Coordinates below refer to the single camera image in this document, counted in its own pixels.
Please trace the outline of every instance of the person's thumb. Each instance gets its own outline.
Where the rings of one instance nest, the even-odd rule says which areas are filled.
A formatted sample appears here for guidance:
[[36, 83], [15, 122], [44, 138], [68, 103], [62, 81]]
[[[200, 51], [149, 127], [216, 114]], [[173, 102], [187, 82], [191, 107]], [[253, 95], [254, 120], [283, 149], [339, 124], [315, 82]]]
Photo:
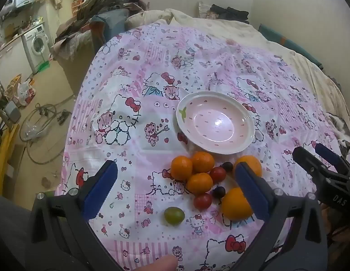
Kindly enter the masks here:
[[154, 263], [139, 267], [134, 271], [175, 271], [177, 258], [173, 255], [166, 255], [156, 260]]

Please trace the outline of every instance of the pink plate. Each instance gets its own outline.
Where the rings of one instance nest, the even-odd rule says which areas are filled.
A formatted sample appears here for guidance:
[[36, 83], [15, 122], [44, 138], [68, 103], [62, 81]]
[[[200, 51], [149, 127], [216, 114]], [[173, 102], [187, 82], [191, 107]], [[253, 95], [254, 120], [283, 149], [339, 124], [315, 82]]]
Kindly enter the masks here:
[[213, 153], [241, 152], [255, 135], [253, 119], [245, 107], [218, 92], [188, 94], [177, 106], [176, 119], [190, 141]]

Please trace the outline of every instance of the washing machine door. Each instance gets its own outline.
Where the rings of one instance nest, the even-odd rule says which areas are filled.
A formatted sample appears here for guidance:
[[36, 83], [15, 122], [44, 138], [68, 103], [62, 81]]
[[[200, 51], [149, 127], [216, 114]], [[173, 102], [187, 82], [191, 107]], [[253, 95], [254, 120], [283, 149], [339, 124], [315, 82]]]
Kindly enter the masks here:
[[45, 45], [47, 44], [47, 39], [45, 35], [36, 34], [32, 41], [32, 51], [33, 54], [41, 56], [44, 52]]

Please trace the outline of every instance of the screw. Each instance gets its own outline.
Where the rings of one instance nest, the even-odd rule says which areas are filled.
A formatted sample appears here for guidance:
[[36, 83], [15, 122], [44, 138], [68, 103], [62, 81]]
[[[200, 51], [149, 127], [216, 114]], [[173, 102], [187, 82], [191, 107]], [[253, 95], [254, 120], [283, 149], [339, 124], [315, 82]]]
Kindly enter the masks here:
[[282, 189], [275, 189], [274, 190], [274, 193], [276, 194], [276, 195], [283, 195], [283, 190]]
[[44, 198], [44, 193], [39, 193], [37, 199], [42, 200]]
[[308, 193], [308, 198], [310, 198], [311, 200], [315, 200], [316, 196], [314, 193]]
[[78, 188], [74, 187], [68, 191], [70, 195], [76, 195], [78, 194]]

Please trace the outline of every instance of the cabinet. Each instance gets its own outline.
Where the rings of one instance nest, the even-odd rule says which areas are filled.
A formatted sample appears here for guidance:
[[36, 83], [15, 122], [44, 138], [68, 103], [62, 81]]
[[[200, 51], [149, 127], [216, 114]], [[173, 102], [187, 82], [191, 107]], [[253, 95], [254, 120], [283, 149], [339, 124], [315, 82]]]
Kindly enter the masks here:
[[0, 51], [0, 82], [4, 90], [18, 74], [22, 74], [22, 82], [32, 74], [20, 37]]

